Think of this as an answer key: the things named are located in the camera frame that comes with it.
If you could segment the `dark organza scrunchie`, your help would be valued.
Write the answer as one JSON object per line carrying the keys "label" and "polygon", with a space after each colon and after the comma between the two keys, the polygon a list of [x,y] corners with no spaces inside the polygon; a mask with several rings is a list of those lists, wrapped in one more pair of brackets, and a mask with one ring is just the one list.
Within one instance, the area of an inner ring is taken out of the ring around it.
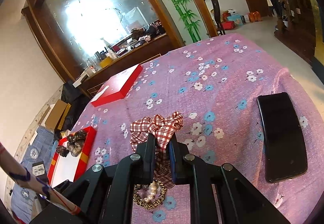
{"label": "dark organza scrunchie", "polygon": [[66,148],[73,157],[77,157],[82,152],[86,137],[87,132],[85,130],[79,130],[67,136]]}

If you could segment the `red plaid scrunchie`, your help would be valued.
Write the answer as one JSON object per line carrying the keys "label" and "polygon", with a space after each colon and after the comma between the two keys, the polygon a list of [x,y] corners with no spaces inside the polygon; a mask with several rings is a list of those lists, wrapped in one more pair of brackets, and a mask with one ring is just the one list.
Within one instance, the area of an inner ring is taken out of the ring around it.
{"label": "red plaid scrunchie", "polygon": [[172,189],[170,159],[167,157],[167,145],[173,135],[183,127],[183,116],[180,112],[173,112],[164,118],[160,114],[144,117],[130,124],[130,145],[135,152],[137,146],[148,140],[149,134],[156,138],[154,178],[167,189]]}

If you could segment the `black spiky hair clip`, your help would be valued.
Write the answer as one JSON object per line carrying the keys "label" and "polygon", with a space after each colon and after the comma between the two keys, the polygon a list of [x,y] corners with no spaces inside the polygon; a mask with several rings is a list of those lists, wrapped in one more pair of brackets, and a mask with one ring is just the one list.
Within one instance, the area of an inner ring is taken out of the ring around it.
{"label": "black spiky hair clip", "polygon": [[62,157],[67,157],[67,155],[69,154],[69,150],[62,145],[58,145],[55,151]]}

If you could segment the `red open gift box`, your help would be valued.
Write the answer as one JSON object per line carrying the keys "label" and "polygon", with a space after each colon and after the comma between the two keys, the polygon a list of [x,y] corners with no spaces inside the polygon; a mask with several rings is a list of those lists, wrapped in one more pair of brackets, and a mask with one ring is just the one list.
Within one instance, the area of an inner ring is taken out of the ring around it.
{"label": "red open gift box", "polygon": [[97,131],[92,126],[86,127],[84,131],[87,133],[85,144],[77,157],[73,157],[70,152],[66,157],[55,152],[47,174],[50,186],[55,187],[66,180],[75,182],[86,171]]}

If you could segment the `blue patterned cloth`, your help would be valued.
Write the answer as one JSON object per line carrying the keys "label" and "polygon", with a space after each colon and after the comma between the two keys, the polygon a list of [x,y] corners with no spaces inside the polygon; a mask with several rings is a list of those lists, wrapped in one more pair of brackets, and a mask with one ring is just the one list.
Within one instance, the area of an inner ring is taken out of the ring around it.
{"label": "blue patterned cloth", "polygon": [[[43,162],[46,171],[49,170],[52,161],[52,148],[54,134],[46,128],[40,126],[36,130],[37,135],[32,145],[28,144],[21,165],[32,173],[33,163]],[[32,206],[36,193],[32,190],[19,187],[17,184],[13,187],[11,194],[11,210],[18,219],[24,223],[29,223],[32,218]]]}

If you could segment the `black smartphone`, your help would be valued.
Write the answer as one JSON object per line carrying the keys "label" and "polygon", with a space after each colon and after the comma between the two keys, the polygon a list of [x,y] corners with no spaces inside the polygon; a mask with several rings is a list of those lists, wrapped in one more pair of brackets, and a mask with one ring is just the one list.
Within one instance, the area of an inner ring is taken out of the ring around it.
{"label": "black smartphone", "polygon": [[304,135],[286,92],[257,97],[265,146],[265,179],[280,182],[306,173]]}

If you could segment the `cardboard box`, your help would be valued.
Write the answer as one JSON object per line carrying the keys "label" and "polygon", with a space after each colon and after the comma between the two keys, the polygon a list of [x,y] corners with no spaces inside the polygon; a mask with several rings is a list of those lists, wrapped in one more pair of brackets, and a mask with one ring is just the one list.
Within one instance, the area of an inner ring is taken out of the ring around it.
{"label": "cardboard box", "polygon": [[71,105],[62,100],[58,100],[55,104],[50,105],[46,110],[42,126],[51,132],[62,129],[70,108]]}

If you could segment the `pink floral bedspread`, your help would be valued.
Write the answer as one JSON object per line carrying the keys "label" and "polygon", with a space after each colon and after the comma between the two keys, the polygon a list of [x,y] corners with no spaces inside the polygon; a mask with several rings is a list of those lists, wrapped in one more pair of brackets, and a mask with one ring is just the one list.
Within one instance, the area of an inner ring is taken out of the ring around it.
{"label": "pink floral bedspread", "polygon": [[[283,91],[304,134],[308,170],[269,184],[256,99]],[[94,127],[88,164],[109,166],[132,153],[132,122],[176,111],[184,121],[176,137],[191,153],[210,164],[233,164],[291,223],[311,214],[323,193],[323,119],[289,70],[242,35],[207,39],[145,63],[124,99],[88,104],[73,131]]]}

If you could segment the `red gift box lid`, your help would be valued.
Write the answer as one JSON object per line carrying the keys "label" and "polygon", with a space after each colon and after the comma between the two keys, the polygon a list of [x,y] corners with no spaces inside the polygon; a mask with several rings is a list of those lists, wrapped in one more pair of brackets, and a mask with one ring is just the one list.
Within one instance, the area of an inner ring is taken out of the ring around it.
{"label": "red gift box lid", "polygon": [[110,77],[91,99],[92,106],[99,107],[125,98],[142,70],[143,67],[137,64]]}

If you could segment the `wooden dresser counter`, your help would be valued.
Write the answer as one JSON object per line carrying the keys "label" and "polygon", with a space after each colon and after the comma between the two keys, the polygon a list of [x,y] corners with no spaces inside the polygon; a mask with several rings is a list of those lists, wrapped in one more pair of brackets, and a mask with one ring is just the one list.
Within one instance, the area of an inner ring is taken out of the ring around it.
{"label": "wooden dresser counter", "polygon": [[160,35],[149,43],[145,43],[114,60],[111,65],[102,68],[100,71],[84,80],[78,88],[87,97],[94,97],[102,84],[111,76],[114,76],[134,65],[144,64],[159,55],[163,56],[167,52],[180,48],[181,46],[182,45],[178,44],[174,45],[166,33]]}

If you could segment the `yellow box on dresser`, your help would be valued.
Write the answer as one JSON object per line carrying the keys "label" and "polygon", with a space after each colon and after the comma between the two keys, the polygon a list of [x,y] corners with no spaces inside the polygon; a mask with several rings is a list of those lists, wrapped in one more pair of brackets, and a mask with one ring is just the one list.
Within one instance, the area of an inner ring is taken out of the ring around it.
{"label": "yellow box on dresser", "polygon": [[105,59],[103,59],[102,61],[100,61],[100,66],[101,68],[105,68],[110,66],[113,63],[113,59],[111,59],[110,57],[106,57]]}

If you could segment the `red box on floor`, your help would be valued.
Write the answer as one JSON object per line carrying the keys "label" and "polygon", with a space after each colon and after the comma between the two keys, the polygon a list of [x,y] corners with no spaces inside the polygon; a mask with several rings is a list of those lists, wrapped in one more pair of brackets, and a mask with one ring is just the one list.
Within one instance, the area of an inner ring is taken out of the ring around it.
{"label": "red box on floor", "polygon": [[224,30],[233,30],[236,27],[234,21],[224,21],[221,24]]}

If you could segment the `dark wooden chair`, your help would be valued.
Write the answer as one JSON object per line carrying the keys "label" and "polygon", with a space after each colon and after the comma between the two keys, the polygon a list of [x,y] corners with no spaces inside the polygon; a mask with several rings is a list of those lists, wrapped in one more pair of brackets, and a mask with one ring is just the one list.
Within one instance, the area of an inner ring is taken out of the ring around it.
{"label": "dark wooden chair", "polygon": [[211,0],[213,11],[214,11],[214,21],[216,24],[216,30],[219,35],[225,35],[225,30],[221,23],[221,11],[218,0]]}

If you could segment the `wooden framed mirror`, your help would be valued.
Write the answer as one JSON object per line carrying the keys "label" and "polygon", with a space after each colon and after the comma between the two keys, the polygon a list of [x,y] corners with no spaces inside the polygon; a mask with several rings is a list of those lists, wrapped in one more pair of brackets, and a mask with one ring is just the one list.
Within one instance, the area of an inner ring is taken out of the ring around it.
{"label": "wooden framed mirror", "polygon": [[162,0],[27,0],[22,9],[43,54],[64,82],[80,85],[102,68],[167,34],[184,45]]}

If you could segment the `wooden stair railing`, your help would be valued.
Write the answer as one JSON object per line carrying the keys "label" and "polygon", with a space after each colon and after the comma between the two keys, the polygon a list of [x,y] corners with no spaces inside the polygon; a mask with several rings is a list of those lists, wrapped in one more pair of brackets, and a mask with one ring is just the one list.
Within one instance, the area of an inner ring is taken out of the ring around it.
{"label": "wooden stair railing", "polygon": [[311,64],[315,54],[315,24],[310,0],[278,0],[275,37]]}

